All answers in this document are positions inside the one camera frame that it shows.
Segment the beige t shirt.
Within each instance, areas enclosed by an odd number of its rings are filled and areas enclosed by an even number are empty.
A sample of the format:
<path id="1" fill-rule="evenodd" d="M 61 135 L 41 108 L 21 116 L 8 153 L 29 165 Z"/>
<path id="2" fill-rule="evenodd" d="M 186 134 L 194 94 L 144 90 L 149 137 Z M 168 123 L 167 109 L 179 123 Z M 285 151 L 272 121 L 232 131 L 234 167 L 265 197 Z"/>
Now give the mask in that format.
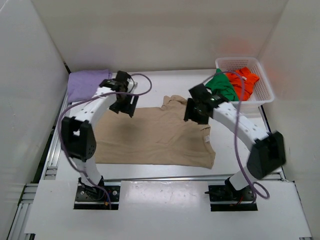
<path id="1" fill-rule="evenodd" d="M 179 165 L 211 169 L 211 128 L 184 121 L 187 100 L 164 96 L 161 107 L 137 108 L 133 117 L 108 110 L 94 128 L 98 164 Z"/>

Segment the green t shirt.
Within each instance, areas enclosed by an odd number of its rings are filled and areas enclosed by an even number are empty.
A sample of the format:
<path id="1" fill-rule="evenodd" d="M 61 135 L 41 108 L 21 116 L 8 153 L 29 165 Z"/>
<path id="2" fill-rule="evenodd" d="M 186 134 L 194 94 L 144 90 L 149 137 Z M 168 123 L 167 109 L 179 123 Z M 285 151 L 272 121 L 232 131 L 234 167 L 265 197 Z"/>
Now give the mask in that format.
<path id="1" fill-rule="evenodd" d="M 228 77 L 219 68 L 216 69 L 215 75 L 205 84 L 205 87 L 210 89 L 214 95 L 222 95 L 232 102 L 239 101 L 238 95 Z"/>

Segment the purple t shirt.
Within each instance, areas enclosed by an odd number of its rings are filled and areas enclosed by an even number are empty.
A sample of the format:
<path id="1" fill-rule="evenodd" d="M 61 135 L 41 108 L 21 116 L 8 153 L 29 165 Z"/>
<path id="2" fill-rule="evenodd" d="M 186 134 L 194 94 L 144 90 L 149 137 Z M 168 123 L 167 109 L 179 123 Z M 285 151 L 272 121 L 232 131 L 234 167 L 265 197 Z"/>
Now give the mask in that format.
<path id="1" fill-rule="evenodd" d="M 70 73 L 67 83 L 67 102 L 70 104 L 92 98 L 100 83 L 111 76 L 112 73 L 108 69 Z"/>

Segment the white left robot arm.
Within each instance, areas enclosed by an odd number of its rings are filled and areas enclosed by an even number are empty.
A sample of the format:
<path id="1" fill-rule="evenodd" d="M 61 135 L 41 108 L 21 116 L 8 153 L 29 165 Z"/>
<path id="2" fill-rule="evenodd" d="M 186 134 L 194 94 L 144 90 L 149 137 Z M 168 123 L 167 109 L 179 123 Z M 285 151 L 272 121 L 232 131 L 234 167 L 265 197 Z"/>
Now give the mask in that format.
<path id="1" fill-rule="evenodd" d="M 73 116 L 62 114 L 59 118 L 61 149 L 71 167 L 80 174 L 80 183 L 88 187 L 87 194 L 93 200 L 100 200 L 105 194 L 103 176 L 94 160 L 97 149 L 94 127 L 107 110 L 133 117 L 139 99 L 134 93 L 136 87 L 128 74 L 105 79 L 92 97 L 73 105 L 84 105 L 80 111 Z"/>

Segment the orange t shirt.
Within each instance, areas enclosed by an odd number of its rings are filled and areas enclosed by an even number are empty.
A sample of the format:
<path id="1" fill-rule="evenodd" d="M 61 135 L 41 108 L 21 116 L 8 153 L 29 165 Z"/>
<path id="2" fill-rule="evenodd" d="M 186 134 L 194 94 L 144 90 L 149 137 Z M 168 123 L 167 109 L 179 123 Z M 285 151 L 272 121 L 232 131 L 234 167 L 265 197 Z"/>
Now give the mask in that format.
<path id="1" fill-rule="evenodd" d="M 237 69 L 235 72 L 240 75 L 242 79 L 240 79 L 235 73 L 228 72 L 225 75 L 227 76 L 237 95 L 236 101 L 241 99 L 242 83 L 244 83 L 244 96 L 242 100 L 247 101 L 253 94 L 254 86 L 260 80 L 260 78 L 255 73 L 252 73 L 247 67 Z"/>

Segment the white plastic basket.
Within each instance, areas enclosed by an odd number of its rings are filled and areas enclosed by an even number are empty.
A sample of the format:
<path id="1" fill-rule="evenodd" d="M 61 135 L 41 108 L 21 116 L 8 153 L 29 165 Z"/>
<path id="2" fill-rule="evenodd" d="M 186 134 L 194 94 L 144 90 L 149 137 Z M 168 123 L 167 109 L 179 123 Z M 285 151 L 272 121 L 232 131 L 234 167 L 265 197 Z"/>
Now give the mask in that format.
<path id="1" fill-rule="evenodd" d="M 269 80 L 256 58 L 246 56 L 220 57 L 215 60 L 215 66 L 223 72 L 236 72 L 245 68 L 244 73 L 241 74 L 245 80 L 248 79 L 247 75 L 249 73 L 258 77 L 258 81 L 252 86 L 252 94 L 246 101 L 241 103 L 242 112 L 253 112 L 261 105 L 274 101 L 275 96 Z"/>

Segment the white front cover board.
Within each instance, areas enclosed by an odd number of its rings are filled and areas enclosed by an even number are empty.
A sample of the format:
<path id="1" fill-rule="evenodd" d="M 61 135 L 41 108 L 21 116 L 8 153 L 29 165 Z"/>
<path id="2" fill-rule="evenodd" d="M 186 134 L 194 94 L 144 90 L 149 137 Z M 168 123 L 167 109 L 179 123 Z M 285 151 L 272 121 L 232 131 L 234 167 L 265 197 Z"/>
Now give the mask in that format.
<path id="1" fill-rule="evenodd" d="M 295 185 L 268 181 L 256 211 L 212 212 L 205 181 L 124 181 L 117 210 L 74 209 L 74 181 L 39 183 L 25 232 L 37 240 L 298 240 L 311 237 Z"/>

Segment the aluminium front rail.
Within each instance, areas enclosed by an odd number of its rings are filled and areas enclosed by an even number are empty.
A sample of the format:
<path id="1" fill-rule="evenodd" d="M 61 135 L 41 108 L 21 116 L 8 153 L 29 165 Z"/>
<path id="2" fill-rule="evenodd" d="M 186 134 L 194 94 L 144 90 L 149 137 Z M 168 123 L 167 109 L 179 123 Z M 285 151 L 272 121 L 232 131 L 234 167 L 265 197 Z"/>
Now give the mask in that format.
<path id="1" fill-rule="evenodd" d="M 143 178 L 114 178 L 105 179 L 105 182 L 120 181 L 224 181 L 231 177 L 227 174 L 222 175 L 199 175 L 199 176 L 175 176 L 175 177 L 143 177 Z"/>

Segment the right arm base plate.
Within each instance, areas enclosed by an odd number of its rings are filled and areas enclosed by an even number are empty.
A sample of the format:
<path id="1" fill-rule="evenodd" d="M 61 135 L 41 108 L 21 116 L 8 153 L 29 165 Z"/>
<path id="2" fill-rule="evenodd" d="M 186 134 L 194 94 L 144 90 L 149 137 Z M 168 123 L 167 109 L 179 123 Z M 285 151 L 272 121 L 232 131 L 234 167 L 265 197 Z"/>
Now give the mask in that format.
<path id="1" fill-rule="evenodd" d="M 209 185 L 205 194 L 209 196 L 211 212 L 258 211 L 254 193 L 249 186 L 232 192 L 225 185 Z"/>

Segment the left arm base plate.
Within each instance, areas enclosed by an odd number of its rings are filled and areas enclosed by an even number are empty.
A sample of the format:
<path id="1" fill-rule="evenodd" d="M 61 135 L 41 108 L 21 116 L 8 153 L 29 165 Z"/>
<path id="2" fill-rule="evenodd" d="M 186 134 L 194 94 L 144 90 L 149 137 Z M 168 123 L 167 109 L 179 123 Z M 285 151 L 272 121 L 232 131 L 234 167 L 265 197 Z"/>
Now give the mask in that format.
<path id="1" fill-rule="evenodd" d="M 121 186 L 115 185 L 114 183 L 111 185 L 105 184 L 104 189 L 108 192 L 110 201 L 104 191 L 98 190 L 98 193 L 96 193 L 86 189 L 79 183 L 74 198 L 73 208 L 75 210 L 118 210 Z"/>

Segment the aluminium table edge rail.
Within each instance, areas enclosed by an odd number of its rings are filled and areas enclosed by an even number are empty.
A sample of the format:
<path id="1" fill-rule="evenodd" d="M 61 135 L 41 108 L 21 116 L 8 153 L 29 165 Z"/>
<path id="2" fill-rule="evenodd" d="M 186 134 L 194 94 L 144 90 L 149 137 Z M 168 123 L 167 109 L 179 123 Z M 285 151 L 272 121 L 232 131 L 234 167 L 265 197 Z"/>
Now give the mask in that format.
<path id="1" fill-rule="evenodd" d="M 58 122 L 55 124 L 52 140 L 44 162 L 40 180 L 55 180 L 58 172 L 61 147 L 58 135 Z"/>

